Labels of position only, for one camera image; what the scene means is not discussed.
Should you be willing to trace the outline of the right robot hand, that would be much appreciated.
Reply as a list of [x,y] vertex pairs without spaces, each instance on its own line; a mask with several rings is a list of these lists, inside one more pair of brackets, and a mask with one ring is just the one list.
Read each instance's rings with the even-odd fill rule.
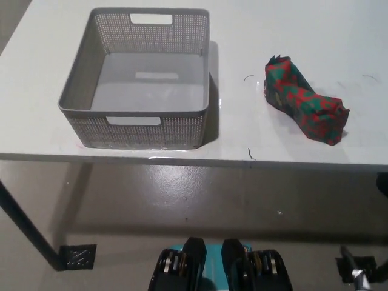
[[348,248],[344,245],[340,246],[340,253],[342,257],[348,261],[350,268],[352,269],[351,275],[353,278],[353,284],[356,291],[372,290],[367,276],[363,269],[360,269]]

